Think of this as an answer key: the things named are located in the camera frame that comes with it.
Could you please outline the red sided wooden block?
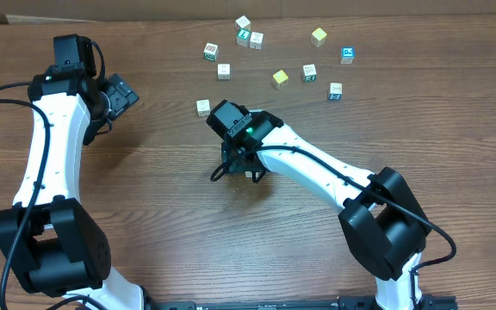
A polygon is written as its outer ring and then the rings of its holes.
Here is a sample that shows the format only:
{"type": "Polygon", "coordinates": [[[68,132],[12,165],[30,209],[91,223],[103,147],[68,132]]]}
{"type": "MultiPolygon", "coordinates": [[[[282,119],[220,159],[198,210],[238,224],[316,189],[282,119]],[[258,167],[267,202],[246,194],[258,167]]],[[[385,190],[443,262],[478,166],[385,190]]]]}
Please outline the red sided wooden block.
{"type": "Polygon", "coordinates": [[[218,64],[217,65],[217,77],[219,80],[230,80],[231,79],[231,65],[230,64],[218,64]]]}

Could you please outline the patterned top wooden block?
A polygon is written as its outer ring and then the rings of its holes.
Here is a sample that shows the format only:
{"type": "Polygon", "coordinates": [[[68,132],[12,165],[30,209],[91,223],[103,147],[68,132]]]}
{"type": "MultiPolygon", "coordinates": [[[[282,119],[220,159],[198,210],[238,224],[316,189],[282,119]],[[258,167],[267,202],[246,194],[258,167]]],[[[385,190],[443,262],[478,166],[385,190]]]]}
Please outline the patterned top wooden block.
{"type": "Polygon", "coordinates": [[[317,77],[315,64],[302,66],[302,77],[304,83],[314,82],[317,77]]]}

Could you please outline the yellow sided wooden block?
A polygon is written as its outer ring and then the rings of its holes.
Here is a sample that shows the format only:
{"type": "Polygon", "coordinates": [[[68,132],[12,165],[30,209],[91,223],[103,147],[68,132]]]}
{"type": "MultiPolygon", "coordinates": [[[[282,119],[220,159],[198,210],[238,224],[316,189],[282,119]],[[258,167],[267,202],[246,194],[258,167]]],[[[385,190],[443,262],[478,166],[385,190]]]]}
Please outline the yellow sided wooden block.
{"type": "Polygon", "coordinates": [[[339,101],[343,95],[343,85],[341,83],[330,83],[328,91],[329,101],[339,101]]]}

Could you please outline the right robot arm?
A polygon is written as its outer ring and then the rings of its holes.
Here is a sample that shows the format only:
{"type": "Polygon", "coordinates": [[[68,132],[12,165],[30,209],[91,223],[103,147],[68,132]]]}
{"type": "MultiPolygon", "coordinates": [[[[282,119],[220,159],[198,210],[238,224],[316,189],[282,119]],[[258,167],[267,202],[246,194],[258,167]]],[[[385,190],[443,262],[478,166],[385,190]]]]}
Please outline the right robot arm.
{"type": "Polygon", "coordinates": [[[289,177],[335,210],[352,256],[375,277],[377,292],[364,304],[378,309],[425,309],[418,285],[428,219],[405,179],[346,164],[312,146],[281,119],[224,102],[207,124],[222,138],[223,162],[213,173],[266,172],[289,177]]]}

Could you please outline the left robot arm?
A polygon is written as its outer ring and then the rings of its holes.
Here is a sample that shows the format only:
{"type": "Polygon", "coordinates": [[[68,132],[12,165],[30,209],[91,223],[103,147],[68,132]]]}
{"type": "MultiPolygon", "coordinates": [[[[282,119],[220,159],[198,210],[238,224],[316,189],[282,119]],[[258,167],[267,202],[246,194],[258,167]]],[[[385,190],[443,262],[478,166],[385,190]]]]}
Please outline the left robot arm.
{"type": "Polygon", "coordinates": [[[12,206],[0,211],[6,273],[22,288],[89,309],[148,309],[144,289],[111,263],[109,242],[81,204],[81,152],[139,99],[123,78],[50,66],[28,86],[34,131],[12,206]]]}

